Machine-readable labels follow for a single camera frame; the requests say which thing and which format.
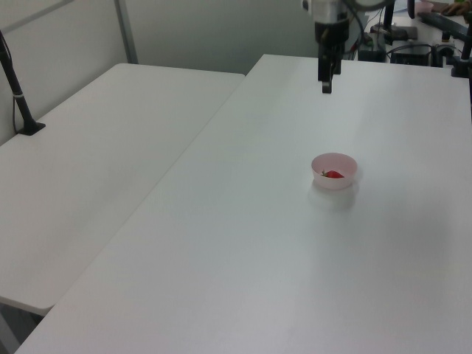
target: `small bowl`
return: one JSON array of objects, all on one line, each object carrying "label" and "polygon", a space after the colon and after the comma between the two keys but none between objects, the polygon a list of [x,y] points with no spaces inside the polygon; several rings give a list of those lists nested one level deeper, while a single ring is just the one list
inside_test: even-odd
[{"label": "small bowl", "polygon": [[[355,159],[342,153],[324,153],[315,157],[311,162],[311,169],[315,183],[320,187],[329,190],[342,190],[350,186],[354,181],[354,175],[357,171],[357,162]],[[339,172],[343,178],[324,177],[322,172],[334,170]]]},{"label": "small bowl", "polygon": [[431,2],[415,2],[414,3],[414,14],[418,13],[430,13],[433,10],[434,5]]}]

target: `pink bowl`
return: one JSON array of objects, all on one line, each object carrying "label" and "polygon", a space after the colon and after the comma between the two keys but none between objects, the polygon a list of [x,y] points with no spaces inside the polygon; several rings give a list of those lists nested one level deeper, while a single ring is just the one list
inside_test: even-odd
[{"label": "pink bowl", "polygon": [[[320,187],[329,190],[342,190],[352,184],[354,175],[357,171],[357,162],[355,159],[342,153],[324,153],[317,156],[311,162],[311,169],[315,183]],[[334,170],[344,176],[344,178],[324,177],[322,172]]]}]

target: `white table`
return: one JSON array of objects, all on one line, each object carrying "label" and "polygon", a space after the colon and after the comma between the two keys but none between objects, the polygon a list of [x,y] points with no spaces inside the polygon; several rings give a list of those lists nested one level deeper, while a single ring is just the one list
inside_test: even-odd
[{"label": "white table", "polygon": [[0,147],[0,302],[45,314],[242,81],[120,64]]},{"label": "white table", "polygon": [[[316,73],[264,56],[18,354],[470,353],[468,81]],[[354,186],[312,185],[328,151]]]}]

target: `white panel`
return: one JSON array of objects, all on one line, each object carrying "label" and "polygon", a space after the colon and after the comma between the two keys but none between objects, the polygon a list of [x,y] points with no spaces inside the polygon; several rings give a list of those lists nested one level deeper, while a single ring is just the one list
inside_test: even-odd
[{"label": "white panel", "polygon": [[[72,1],[8,32],[5,39],[35,119],[126,62],[114,0]],[[12,94],[1,70],[0,145],[13,135],[11,115]]]},{"label": "white panel", "polygon": [[140,64],[247,74],[262,54],[317,53],[313,21],[297,0],[125,3]]}]

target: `gray floor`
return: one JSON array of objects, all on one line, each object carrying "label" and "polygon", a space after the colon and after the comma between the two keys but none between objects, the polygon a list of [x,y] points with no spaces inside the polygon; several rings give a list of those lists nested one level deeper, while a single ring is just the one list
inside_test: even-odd
[{"label": "gray floor", "polygon": [[13,354],[41,320],[41,316],[0,304],[0,354]]}]

